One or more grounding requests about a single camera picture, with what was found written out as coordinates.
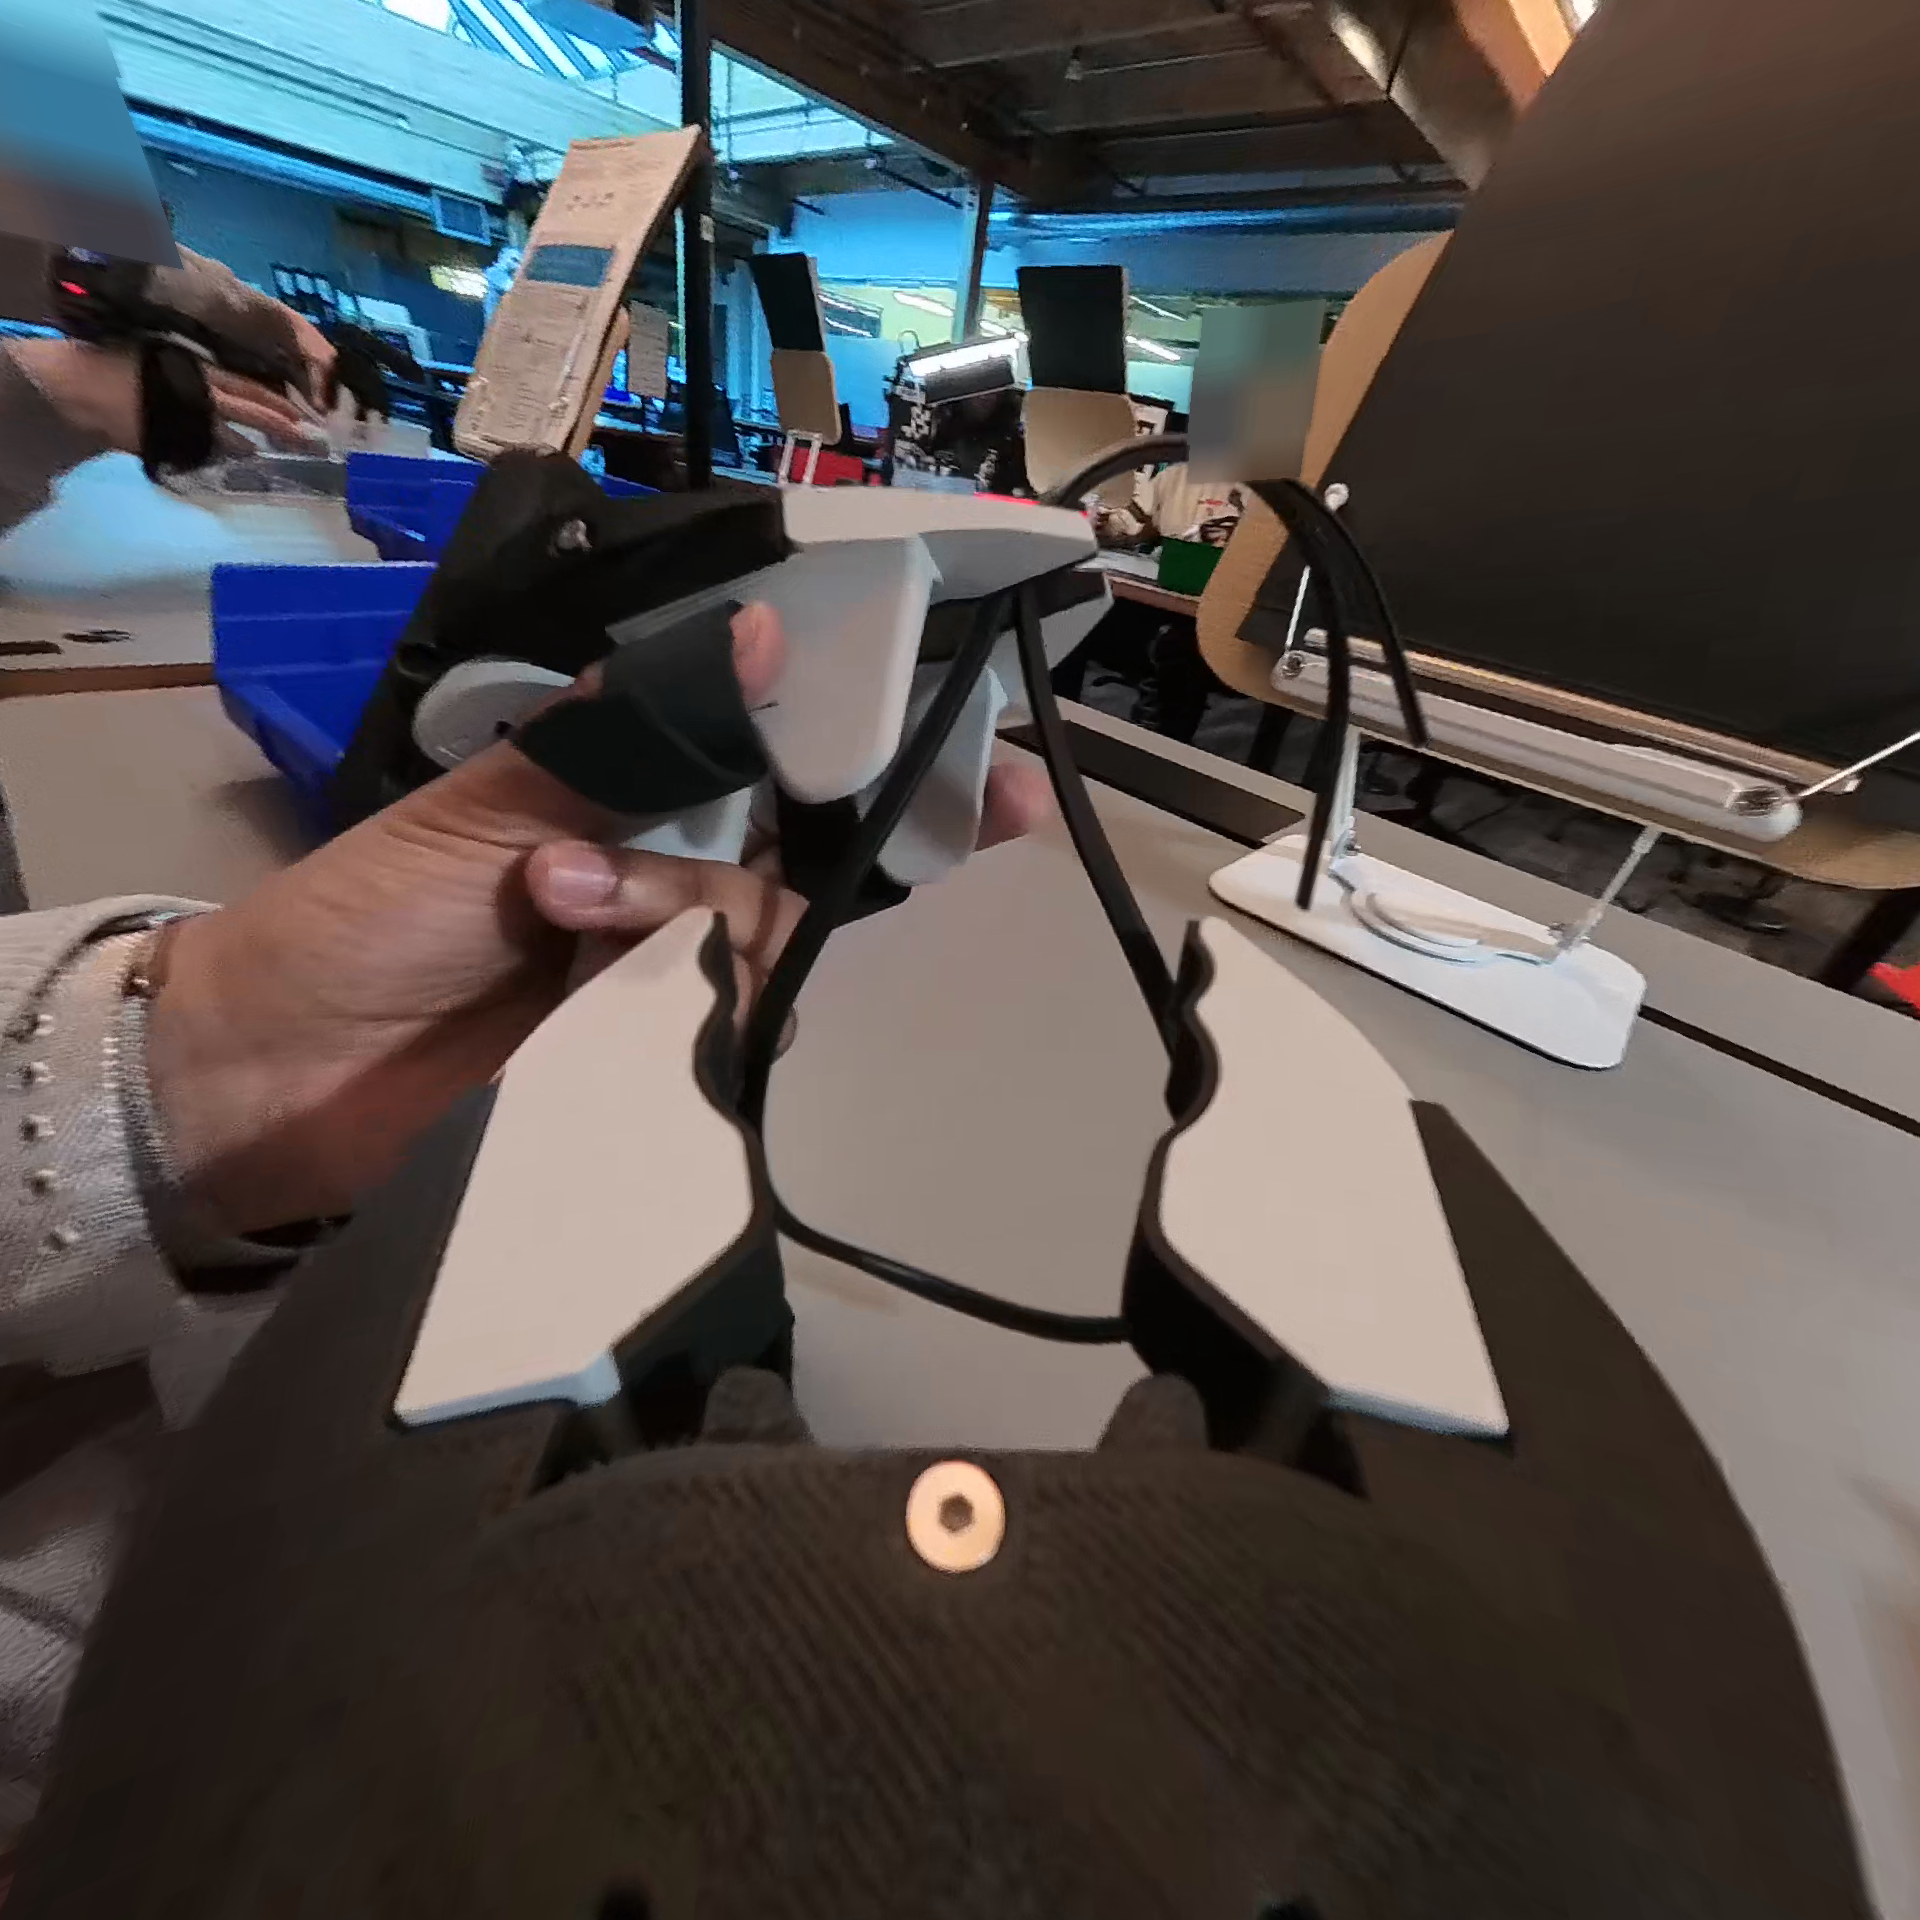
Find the blue bin with marker label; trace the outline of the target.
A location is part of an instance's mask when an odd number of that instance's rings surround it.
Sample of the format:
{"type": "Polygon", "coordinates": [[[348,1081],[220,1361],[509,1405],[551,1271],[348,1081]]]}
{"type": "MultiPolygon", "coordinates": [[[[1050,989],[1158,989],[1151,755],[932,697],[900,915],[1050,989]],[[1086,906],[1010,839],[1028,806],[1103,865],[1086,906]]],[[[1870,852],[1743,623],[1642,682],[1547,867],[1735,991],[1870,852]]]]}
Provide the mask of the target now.
{"type": "Polygon", "coordinates": [[[285,781],[314,839],[330,783],[433,562],[244,564],[207,575],[211,673],[229,719],[285,781]]]}

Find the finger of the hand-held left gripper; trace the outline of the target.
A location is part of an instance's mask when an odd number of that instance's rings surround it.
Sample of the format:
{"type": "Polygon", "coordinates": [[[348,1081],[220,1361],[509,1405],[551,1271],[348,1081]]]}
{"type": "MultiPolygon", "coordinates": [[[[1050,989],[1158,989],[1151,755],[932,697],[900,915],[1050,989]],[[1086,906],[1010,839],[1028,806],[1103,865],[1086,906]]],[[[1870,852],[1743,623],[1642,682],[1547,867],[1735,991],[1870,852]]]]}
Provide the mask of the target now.
{"type": "MultiPolygon", "coordinates": [[[[1113,610],[1113,589],[1107,578],[1045,578],[1036,582],[1036,596],[1046,670],[1068,660],[1113,610]]],[[[919,702],[941,684],[948,662],[972,633],[973,612],[977,604],[969,598],[945,598],[929,606],[919,646],[919,702]]],[[[990,673],[1005,707],[1027,707],[1023,667],[1010,614],[999,626],[990,673]]]]}
{"type": "Polygon", "coordinates": [[[922,541],[940,594],[1012,589],[1098,554],[1081,511],[1030,498],[899,486],[782,486],[779,498],[797,551],[922,541]]]}

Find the person's left forearm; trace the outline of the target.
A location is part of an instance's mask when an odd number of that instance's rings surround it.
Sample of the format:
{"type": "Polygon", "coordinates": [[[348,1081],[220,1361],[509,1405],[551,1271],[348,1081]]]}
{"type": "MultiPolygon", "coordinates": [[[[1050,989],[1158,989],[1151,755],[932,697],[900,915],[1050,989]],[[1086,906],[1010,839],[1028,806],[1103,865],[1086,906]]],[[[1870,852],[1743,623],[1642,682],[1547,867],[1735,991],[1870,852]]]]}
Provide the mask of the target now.
{"type": "Polygon", "coordinates": [[[2,926],[2,1363],[83,1377],[183,1338],[183,1279],[259,1284],[243,1244],[154,1225],[146,998],[161,934],[203,901],[118,897],[2,926]]]}

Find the person's left hand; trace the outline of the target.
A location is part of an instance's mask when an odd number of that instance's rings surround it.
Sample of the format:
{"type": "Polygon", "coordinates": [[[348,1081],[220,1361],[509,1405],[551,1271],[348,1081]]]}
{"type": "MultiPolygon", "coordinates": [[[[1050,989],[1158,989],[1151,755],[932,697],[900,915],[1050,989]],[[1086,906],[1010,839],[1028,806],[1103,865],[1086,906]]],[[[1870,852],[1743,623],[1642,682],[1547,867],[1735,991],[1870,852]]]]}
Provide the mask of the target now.
{"type": "Polygon", "coordinates": [[[348,1215],[569,994],[676,917],[721,917],[753,1001],[797,927],[743,859],[633,827],[498,740],[165,938],[146,1026],[156,1235],[195,1284],[348,1215]]]}

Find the black white marker sign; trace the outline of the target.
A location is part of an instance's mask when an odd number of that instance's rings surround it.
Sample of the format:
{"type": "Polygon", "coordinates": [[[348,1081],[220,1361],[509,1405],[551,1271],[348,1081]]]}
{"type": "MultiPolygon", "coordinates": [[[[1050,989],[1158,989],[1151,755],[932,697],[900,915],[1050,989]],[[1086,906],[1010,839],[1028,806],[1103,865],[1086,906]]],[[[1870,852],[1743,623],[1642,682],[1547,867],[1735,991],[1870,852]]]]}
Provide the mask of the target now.
{"type": "Polygon", "coordinates": [[[1019,389],[934,401],[905,379],[886,393],[886,405],[891,486],[1030,497],[1019,389]]]}

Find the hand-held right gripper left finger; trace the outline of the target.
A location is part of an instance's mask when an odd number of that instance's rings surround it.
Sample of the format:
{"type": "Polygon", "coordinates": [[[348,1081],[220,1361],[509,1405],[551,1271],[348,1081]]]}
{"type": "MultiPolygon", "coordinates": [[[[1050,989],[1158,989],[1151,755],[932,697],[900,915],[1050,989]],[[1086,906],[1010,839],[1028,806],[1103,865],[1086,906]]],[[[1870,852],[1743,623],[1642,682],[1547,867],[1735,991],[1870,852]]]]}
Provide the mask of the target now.
{"type": "Polygon", "coordinates": [[[691,908],[573,989],[495,1079],[391,1403],[429,1428],[557,1407],[610,1442],[793,1361],[773,1187],[735,1115],[735,965],[691,908]]]}

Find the tall cardboard sheet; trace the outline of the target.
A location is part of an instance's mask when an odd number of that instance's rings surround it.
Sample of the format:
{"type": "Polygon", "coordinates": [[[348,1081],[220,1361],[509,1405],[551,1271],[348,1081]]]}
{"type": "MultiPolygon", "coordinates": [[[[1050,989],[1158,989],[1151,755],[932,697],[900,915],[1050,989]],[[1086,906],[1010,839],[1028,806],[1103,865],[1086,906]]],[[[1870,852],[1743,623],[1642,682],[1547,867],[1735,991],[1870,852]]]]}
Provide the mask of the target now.
{"type": "Polygon", "coordinates": [[[582,454],[633,333],[633,273],[703,157],[702,127],[567,147],[466,378],[451,428],[459,454],[582,454]]]}

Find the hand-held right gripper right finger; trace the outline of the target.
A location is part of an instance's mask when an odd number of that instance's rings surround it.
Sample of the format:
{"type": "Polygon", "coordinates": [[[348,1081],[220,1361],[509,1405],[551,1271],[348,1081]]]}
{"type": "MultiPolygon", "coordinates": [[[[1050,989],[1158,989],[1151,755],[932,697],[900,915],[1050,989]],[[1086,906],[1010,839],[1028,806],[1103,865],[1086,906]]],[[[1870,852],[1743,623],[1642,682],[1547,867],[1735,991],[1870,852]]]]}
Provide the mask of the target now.
{"type": "Polygon", "coordinates": [[[1332,1004],[1194,921],[1121,1310],[1213,1444],[1310,1444],[1337,1413],[1501,1442],[1509,1413],[1415,1102],[1332,1004]]]}

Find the plain blue plastic bin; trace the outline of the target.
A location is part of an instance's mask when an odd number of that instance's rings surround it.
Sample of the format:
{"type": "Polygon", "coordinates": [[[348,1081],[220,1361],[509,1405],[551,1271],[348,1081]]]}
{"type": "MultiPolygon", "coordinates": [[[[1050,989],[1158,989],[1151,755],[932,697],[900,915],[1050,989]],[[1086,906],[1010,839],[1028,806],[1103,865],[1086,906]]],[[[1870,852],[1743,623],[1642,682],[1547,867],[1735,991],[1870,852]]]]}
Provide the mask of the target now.
{"type": "Polygon", "coordinates": [[[491,555],[590,555],[604,541],[601,497],[653,494],[548,449],[507,449],[490,462],[354,452],[346,475],[350,525],[379,558],[474,567],[491,555]]]}

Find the black metal pole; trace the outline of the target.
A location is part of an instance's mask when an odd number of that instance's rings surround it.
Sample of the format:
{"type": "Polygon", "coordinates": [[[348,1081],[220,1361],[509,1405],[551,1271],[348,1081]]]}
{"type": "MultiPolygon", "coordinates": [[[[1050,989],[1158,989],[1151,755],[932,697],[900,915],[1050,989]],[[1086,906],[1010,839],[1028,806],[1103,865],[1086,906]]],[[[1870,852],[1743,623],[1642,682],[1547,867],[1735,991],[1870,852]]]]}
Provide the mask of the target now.
{"type": "Polygon", "coordinates": [[[714,36],[706,3],[676,3],[682,123],[698,132],[679,202],[683,469],[714,484],[714,36]]]}

